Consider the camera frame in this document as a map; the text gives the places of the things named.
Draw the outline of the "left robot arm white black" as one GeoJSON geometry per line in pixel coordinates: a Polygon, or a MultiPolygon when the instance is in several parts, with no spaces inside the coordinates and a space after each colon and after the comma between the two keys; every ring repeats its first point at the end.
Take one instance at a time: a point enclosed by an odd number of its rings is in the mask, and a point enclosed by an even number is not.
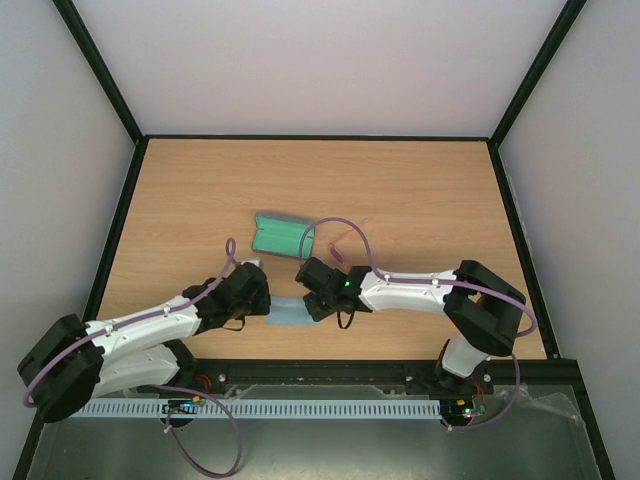
{"type": "Polygon", "coordinates": [[[183,341],[231,320],[270,311],[258,261],[192,285],[161,305],[109,320],[56,320],[18,365],[23,403],[45,423],[64,420],[91,399],[147,385],[186,386],[196,361],[183,341]]]}

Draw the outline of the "grey glasses case green lining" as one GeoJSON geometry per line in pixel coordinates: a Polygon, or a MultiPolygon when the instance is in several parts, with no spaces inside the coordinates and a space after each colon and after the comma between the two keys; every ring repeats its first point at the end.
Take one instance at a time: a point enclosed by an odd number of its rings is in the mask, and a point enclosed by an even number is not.
{"type": "Polygon", "coordinates": [[[311,255],[315,235],[311,220],[271,212],[257,212],[254,219],[254,252],[294,259],[311,255]]]}

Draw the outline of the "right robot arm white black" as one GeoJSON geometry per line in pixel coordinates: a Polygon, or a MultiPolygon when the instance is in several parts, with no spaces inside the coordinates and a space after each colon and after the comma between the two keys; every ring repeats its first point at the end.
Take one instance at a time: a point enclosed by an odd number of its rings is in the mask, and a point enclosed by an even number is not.
{"type": "Polygon", "coordinates": [[[351,326],[358,312],[407,310],[446,316],[458,331],[442,347],[426,387],[447,394],[470,390],[475,370],[489,357],[509,357],[527,313],[525,296],[511,284],[473,260],[454,270],[431,274],[396,273],[371,266],[348,272],[311,257],[301,266],[296,282],[308,290],[303,297],[311,318],[348,316],[351,326]]]}

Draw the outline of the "light blue cleaning cloth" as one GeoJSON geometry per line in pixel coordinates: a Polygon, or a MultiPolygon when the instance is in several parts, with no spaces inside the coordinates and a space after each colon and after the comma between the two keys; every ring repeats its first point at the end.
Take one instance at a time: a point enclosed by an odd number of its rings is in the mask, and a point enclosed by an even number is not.
{"type": "Polygon", "coordinates": [[[315,326],[301,297],[272,296],[270,311],[265,316],[267,325],[315,326]]]}

